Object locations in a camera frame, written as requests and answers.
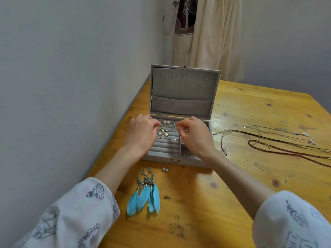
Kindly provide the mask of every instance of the jewelry box lid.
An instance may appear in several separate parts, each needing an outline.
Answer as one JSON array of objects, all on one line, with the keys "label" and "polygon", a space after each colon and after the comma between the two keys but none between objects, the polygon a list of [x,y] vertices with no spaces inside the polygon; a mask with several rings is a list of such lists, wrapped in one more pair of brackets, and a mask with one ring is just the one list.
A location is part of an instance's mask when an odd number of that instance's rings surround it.
[{"label": "jewelry box lid", "polygon": [[210,120],[220,76],[220,70],[152,64],[149,113]]}]

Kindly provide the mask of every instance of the dangling earring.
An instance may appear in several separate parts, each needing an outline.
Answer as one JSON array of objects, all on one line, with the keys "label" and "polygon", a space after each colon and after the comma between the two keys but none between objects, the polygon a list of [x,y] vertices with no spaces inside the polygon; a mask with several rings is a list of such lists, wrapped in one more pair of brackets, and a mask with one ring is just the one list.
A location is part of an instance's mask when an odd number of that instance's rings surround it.
[{"label": "dangling earring", "polygon": [[129,216],[134,215],[137,212],[137,201],[138,201],[138,192],[140,190],[141,187],[145,186],[145,179],[143,181],[140,181],[140,176],[143,175],[145,178],[145,174],[144,174],[144,170],[141,172],[141,174],[138,176],[137,178],[137,191],[130,197],[127,206],[126,206],[126,213]]},{"label": "dangling earring", "polygon": [[148,166],[148,172],[145,175],[144,179],[147,186],[143,189],[140,196],[138,197],[138,211],[144,208],[146,202],[148,202],[148,209],[150,212],[156,210],[156,213],[160,211],[160,195],[159,189],[155,184],[154,173],[151,172],[151,167]]}]

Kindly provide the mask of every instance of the turquoise feather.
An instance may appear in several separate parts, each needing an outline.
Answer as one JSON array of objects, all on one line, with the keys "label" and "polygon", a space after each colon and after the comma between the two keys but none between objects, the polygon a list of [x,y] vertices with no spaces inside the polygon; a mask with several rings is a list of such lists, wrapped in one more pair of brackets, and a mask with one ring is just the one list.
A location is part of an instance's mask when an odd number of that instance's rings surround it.
[{"label": "turquoise feather", "polygon": [[151,195],[149,195],[148,209],[150,212],[153,212],[155,210],[153,196]]},{"label": "turquoise feather", "polygon": [[159,195],[159,189],[156,186],[156,184],[153,185],[153,201],[154,201],[154,208],[156,210],[156,213],[159,213],[159,211],[160,211],[160,195]]},{"label": "turquoise feather", "polygon": [[147,185],[143,190],[141,191],[140,195],[138,196],[137,200],[137,211],[140,212],[142,208],[144,208],[147,200],[149,199],[151,194],[151,187]]},{"label": "turquoise feather", "polygon": [[136,191],[129,199],[126,206],[126,213],[132,216],[137,211],[138,191]]}]

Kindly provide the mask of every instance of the gray velvet jewelry box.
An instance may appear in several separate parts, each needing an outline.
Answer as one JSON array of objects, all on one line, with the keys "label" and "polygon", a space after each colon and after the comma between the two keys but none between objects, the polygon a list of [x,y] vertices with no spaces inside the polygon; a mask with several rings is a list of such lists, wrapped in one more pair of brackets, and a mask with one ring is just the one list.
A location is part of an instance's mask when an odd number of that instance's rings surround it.
[{"label": "gray velvet jewelry box", "polygon": [[210,119],[220,76],[219,70],[151,65],[149,114],[161,121],[161,127],[143,160],[205,167],[184,145],[174,124],[195,116],[208,126],[212,135]]}]

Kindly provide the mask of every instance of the white sleeve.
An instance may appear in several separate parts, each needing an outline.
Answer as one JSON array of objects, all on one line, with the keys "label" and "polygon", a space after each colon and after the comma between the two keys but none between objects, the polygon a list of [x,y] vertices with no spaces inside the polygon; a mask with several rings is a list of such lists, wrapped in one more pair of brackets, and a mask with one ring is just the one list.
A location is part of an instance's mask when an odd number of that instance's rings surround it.
[{"label": "white sleeve", "polygon": [[97,248],[119,213],[109,188],[88,178],[47,208],[38,225],[13,247]]},{"label": "white sleeve", "polygon": [[331,225],[311,204],[281,191],[260,206],[253,240],[257,248],[331,247]]}]

